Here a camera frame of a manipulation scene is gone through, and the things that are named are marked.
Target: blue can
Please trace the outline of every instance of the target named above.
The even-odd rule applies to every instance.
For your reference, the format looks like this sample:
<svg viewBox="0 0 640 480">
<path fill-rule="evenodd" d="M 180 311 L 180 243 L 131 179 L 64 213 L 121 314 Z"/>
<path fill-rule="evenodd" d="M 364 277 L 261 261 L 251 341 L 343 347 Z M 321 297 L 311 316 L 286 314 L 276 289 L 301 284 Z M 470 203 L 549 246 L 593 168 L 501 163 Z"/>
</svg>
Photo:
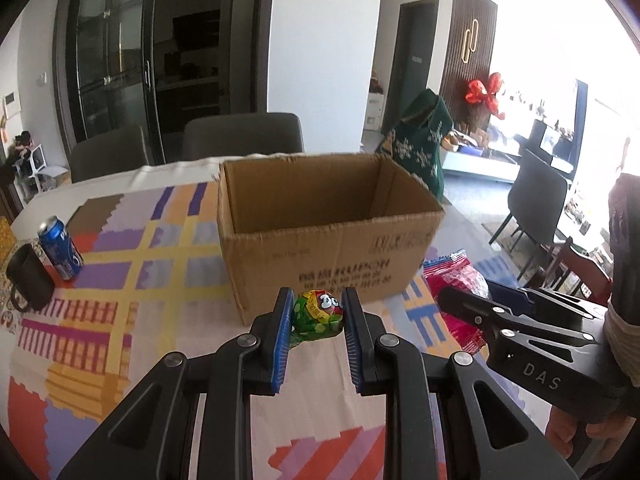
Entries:
<svg viewBox="0 0 640 480">
<path fill-rule="evenodd" d="M 57 216 L 47 218 L 40 224 L 38 238 L 60 277 L 65 281 L 74 279 L 82 269 L 84 260 L 62 220 Z"/>
</svg>

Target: cabinet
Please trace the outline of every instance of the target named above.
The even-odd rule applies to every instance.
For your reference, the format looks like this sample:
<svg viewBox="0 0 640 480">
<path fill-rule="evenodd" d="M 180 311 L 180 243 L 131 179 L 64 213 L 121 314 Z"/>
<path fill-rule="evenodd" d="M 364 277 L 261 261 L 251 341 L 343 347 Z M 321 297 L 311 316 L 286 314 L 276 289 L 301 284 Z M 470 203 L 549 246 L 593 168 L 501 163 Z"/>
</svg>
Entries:
<svg viewBox="0 0 640 480">
<path fill-rule="evenodd" d="M 468 122 L 469 108 L 465 101 L 468 82 L 480 79 L 486 83 L 489 77 L 497 15 L 498 5 L 491 0 L 453 0 L 440 95 L 454 124 Z M 471 38 L 476 27 L 477 37 Z M 465 36 L 467 46 L 471 43 L 474 47 L 472 52 L 464 48 Z M 488 121 L 487 116 L 486 123 L 478 126 L 485 129 Z"/>
</svg>

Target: glass door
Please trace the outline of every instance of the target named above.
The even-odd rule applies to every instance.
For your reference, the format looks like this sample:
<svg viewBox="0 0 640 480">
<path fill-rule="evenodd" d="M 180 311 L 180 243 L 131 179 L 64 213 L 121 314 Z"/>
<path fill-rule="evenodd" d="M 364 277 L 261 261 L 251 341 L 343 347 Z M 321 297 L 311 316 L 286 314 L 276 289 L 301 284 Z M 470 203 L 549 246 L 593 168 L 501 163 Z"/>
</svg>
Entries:
<svg viewBox="0 0 640 480">
<path fill-rule="evenodd" d="M 189 121 L 229 113 L 222 9 L 226 0 L 156 0 L 152 73 L 167 162 L 179 160 Z"/>
<path fill-rule="evenodd" d="M 143 47 L 143 16 L 153 0 L 76 0 L 76 51 L 72 68 L 78 82 L 76 140 L 131 124 L 139 125 L 156 163 L 162 164 L 155 100 Z"/>
</svg>

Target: dining chair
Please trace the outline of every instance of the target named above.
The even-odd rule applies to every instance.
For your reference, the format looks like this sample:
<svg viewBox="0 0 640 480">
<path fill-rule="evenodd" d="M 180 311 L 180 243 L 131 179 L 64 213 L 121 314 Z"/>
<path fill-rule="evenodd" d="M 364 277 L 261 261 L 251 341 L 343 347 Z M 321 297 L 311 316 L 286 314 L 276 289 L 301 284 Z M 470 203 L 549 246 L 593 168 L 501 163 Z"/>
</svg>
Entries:
<svg viewBox="0 0 640 480">
<path fill-rule="evenodd" d="M 578 284 L 571 291 L 571 296 L 584 284 L 591 291 L 587 300 L 607 306 L 613 286 L 611 278 L 594 259 L 576 251 L 572 243 L 569 237 L 560 246 L 551 264 L 544 270 L 541 287 L 559 290 L 564 280 L 573 273 L 578 277 Z"/>
<path fill-rule="evenodd" d="M 524 152 L 520 171 L 507 195 L 509 214 L 489 240 L 489 244 L 494 243 L 511 219 L 515 218 L 522 234 L 533 241 L 535 250 L 520 271 L 518 279 L 533 263 L 538 247 L 554 243 L 567 190 L 567 180 L 560 173 L 529 150 Z"/>
<path fill-rule="evenodd" d="M 300 119 L 271 112 L 200 117 L 184 127 L 182 160 L 304 151 Z"/>
<path fill-rule="evenodd" d="M 69 158 L 73 183 L 148 165 L 145 136 L 137 124 L 78 142 Z"/>
</svg>

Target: person's hand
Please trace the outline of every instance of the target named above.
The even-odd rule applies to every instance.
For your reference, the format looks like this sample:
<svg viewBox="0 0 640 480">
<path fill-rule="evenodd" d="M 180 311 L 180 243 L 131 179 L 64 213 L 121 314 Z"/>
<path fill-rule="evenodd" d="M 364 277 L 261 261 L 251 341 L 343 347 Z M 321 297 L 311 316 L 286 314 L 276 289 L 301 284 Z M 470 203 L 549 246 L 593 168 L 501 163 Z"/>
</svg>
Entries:
<svg viewBox="0 0 640 480">
<path fill-rule="evenodd" d="M 608 462 L 622 446 L 636 420 L 631 416 L 614 413 L 605 422 L 587 424 L 586 433 L 590 438 L 606 439 L 592 465 Z M 574 451 L 571 440 L 575 436 L 578 419 L 553 406 L 546 425 L 545 436 L 563 458 L 567 459 Z"/>
</svg>

